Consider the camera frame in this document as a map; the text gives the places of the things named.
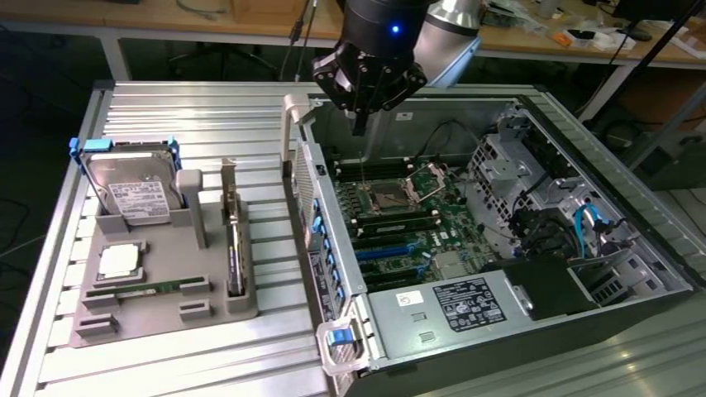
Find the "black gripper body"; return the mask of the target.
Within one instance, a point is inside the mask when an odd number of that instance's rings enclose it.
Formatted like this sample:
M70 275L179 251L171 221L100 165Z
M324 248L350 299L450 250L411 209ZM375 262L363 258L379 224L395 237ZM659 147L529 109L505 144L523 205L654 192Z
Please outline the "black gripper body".
M431 1L340 1L343 25L335 63L356 69L359 56L407 70L417 66L414 48Z

